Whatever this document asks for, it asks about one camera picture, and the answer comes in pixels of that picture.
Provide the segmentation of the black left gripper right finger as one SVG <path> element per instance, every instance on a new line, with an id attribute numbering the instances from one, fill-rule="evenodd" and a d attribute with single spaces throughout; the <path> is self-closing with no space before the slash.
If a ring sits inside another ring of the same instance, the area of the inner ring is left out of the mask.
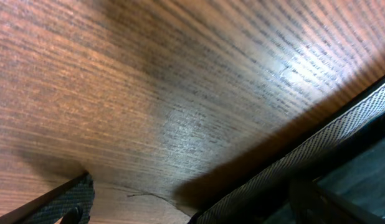
<path id="1" fill-rule="evenodd" d="M 385 224 L 378 217 L 304 179 L 290 181 L 289 201 L 297 224 Z"/>

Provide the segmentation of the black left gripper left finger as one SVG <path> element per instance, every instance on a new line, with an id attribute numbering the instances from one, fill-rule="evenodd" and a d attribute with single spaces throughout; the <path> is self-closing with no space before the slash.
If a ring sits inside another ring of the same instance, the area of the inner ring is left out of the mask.
<path id="1" fill-rule="evenodd" d="M 88 172 L 0 217 L 0 223 L 88 224 L 95 198 L 92 176 Z"/>

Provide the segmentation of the black shorts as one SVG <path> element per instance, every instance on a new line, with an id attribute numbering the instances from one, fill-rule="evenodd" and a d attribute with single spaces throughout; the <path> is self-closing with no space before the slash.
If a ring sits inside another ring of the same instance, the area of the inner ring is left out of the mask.
<path id="1" fill-rule="evenodd" d="M 296 223 L 288 194 L 293 179 L 385 219 L 385 75 L 191 222 Z"/>

